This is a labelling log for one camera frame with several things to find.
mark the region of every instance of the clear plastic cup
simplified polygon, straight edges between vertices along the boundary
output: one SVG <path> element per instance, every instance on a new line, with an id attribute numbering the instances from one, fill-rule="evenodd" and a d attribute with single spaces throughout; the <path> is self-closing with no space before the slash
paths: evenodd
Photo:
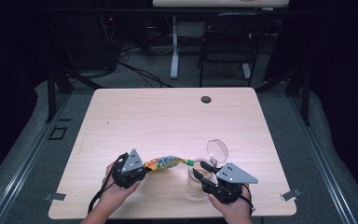
<path id="1" fill-rule="evenodd" d="M 219 139 L 209 141 L 206 150 L 213 166 L 222 165 L 228 159 L 228 149 Z"/>
<path id="2" fill-rule="evenodd" d="M 211 162 L 206 160 L 206 159 L 203 159 L 203 158 L 196 158 L 193 160 L 194 161 L 194 165 L 193 166 L 188 166 L 187 167 L 187 172 L 188 172 L 188 176 L 190 177 L 191 180 L 195 181 L 195 182 L 198 182 L 200 183 L 200 181 L 194 176 L 194 173 L 193 173 L 193 169 L 196 169 L 198 172 L 202 173 L 203 174 L 203 177 L 205 179 L 210 179 L 212 177 L 212 173 L 208 173 L 206 170 L 204 170 L 201 165 L 200 165 L 200 162 L 201 161 L 205 161 L 207 162 L 208 164 L 211 165 Z"/>

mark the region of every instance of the gray floor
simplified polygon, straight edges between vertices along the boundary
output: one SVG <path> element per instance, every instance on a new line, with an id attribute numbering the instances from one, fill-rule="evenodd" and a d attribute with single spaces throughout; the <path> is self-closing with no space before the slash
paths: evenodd
<path id="1" fill-rule="evenodd" d="M 174 87 L 198 87 L 199 47 L 194 43 L 197 42 L 187 40 L 181 45 L 179 78 L 176 80 L 170 79 L 171 53 L 134 50 L 129 53 L 127 63 L 160 77 Z M 263 84 L 272 47 L 273 41 L 266 39 L 255 71 L 254 88 Z M 222 65 L 208 71 L 223 74 L 230 69 L 232 66 Z M 236 76 L 240 77 L 241 73 L 237 72 Z M 107 88 L 150 88 L 140 76 L 120 65 L 112 74 L 93 81 Z M 208 82 L 229 86 L 246 83 L 238 80 Z M 55 192 L 58 187 L 92 96 L 91 88 L 74 79 L 72 83 L 75 87 L 73 94 L 58 92 L 59 113 L 49 125 L 45 123 L 48 117 L 47 83 L 36 88 L 39 98 L 33 116 L 0 167 L 0 223 L 79 223 L 80 220 L 50 219 L 50 202 L 44 200 L 47 193 Z M 334 150 L 319 99 L 311 95 L 311 126 L 304 126 L 298 117 L 297 98 L 286 98 L 282 92 L 285 85 L 282 83 L 273 90 L 259 93 L 258 98 L 289 186 L 291 189 L 299 188 L 303 194 L 296 200 L 295 215 L 265 217 L 264 223 L 358 223 L 358 185 Z M 65 137 L 47 140 L 55 125 L 67 128 Z M 189 220 L 154 222 L 187 223 Z M 261 218 L 254 217 L 254 222 L 260 223 Z"/>

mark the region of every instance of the table top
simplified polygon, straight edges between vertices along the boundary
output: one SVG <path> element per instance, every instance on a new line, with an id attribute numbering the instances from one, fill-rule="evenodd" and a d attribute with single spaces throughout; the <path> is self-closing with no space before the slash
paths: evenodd
<path id="1" fill-rule="evenodd" d="M 208 96 L 205 104 L 201 97 Z M 251 88 L 102 89 L 94 92 L 48 215 L 83 218 L 108 164 L 136 148 L 143 162 L 162 156 L 208 158 L 220 139 L 228 160 L 258 179 L 251 184 L 254 216 L 291 216 L 289 191 L 255 91 Z M 147 174 L 111 218 L 221 217 L 189 181 L 187 166 Z"/>
<path id="2" fill-rule="evenodd" d="M 153 0 L 154 7 L 287 7 L 289 0 Z"/>

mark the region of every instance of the black cable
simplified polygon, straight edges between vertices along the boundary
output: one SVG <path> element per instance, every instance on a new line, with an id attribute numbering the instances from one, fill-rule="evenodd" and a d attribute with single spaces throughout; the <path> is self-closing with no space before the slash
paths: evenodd
<path id="1" fill-rule="evenodd" d="M 113 173 L 113 168 L 114 166 L 112 166 L 112 168 L 110 168 L 109 174 L 106 176 L 105 181 L 103 182 L 103 186 L 101 187 L 101 189 L 95 194 L 95 196 L 92 198 L 91 202 L 89 202 L 89 211 L 88 214 L 91 212 L 92 208 L 94 207 L 95 202 L 101 198 L 101 195 L 103 195 L 103 193 L 109 189 L 110 187 L 112 187 L 115 182 L 113 182 L 111 185 L 109 185 L 107 188 L 105 187 L 107 185 L 107 182 L 109 181 L 110 176 L 112 176 Z"/>
<path id="2" fill-rule="evenodd" d="M 142 69 L 139 69 L 139 68 L 136 68 L 136 67 L 132 67 L 126 63 L 123 63 L 123 62 L 118 62 L 119 64 L 123 65 L 124 67 L 136 72 L 138 75 L 140 75 L 145 82 L 147 82 L 151 87 L 153 87 L 148 81 L 145 80 L 145 77 L 147 78 L 150 78 L 154 81 L 156 81 L 157 83 L 159 83 L 159 86 L 162 88 L 163 86 L 166 86 L 166 87 L 170 87 L 170 88 L 173 88 L 172 85 L 170 84 L 167 84 L 167 83 L 164 83 L 161 81 L 161 79 L 159 79 L 159 77 L 157 77 L 156 75 L 153 75 L 149 72 L 146 72 L 145 70 L 142 70 Z"/>
<path id="3" fill-rule="evenodd" d="M 252 213 L 253 213 L 254 210 L 255 210 L 255 207 L 254 207 L 253 204 L 252 204 L 252 193 L 251 193 L 251 191 L 249 190 L 248 186 L 246 186 L 246 185 L 244 185 L 244 184 L 243 184 L 243 186 L 246 187 L 246 189 L 247 189 L 248 192 L 249 192 L 249 199 L 243 197 L 242 195 L 240 195 L 240 198 L 244 199 L 244 200 L 249 204 L 250 210 L 251 210 L 251 215 L 252 215 Z"/>
<path id="4" fill-rule="evenodd" d="M 92 74 L 92 75 L 82 75 L 82 77 L 86 77 L 88 79 L 94 79 L 97 77 L 106 77 L 107 75 L 111 74 L 114 70 L 113 69 L 105 69 L 100 73 L 97 74 Z"/>

